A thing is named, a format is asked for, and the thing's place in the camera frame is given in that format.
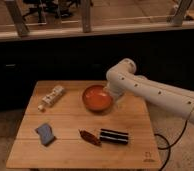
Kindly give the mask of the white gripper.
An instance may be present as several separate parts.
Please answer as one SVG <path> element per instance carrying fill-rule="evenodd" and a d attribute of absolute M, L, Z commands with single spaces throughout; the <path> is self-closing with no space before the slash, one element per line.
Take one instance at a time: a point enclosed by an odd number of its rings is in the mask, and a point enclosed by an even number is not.
<path fill-rule="evenodd" d="M 104 90 L 111 96 L 113 105 L 116 106 L 118 100 L 124 95 L 124 90 L 108 82 Z"/>

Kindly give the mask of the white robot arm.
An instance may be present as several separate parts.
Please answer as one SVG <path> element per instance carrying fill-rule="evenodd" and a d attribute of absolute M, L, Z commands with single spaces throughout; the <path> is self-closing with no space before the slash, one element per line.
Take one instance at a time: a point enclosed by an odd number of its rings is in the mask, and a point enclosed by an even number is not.
<path fill-rule="evenodd" d="M 145 100 L 170 110 L 194 124 L 194 91 L 151 81 L 137 76 L 136 64 L 125 58 L 106 73 L 107 91 L 118 99 L 124 91 L 131 91 Z"/>

